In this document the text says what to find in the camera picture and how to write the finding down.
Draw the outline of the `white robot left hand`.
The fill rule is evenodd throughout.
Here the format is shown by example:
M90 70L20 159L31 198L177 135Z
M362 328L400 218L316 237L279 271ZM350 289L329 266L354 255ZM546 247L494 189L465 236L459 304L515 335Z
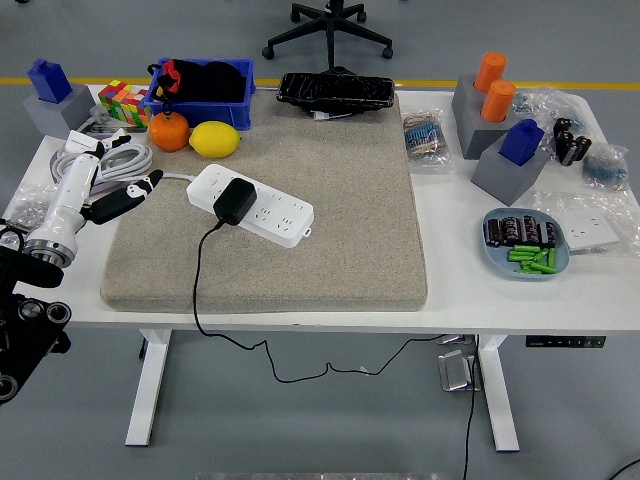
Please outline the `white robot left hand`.
M138 182L111 192L91 206L85 205L97 178L99 163L106 152L130 140L131 137L124 133L116 133L105 140L96 140L77 131L70 133L68 143L80 147L79 156L62 176L43 224L27 237L27 252L42 255L49 250L73 257L77 251L75 234L85 221L101 225L144 202L162 179L162 171L154 170Z

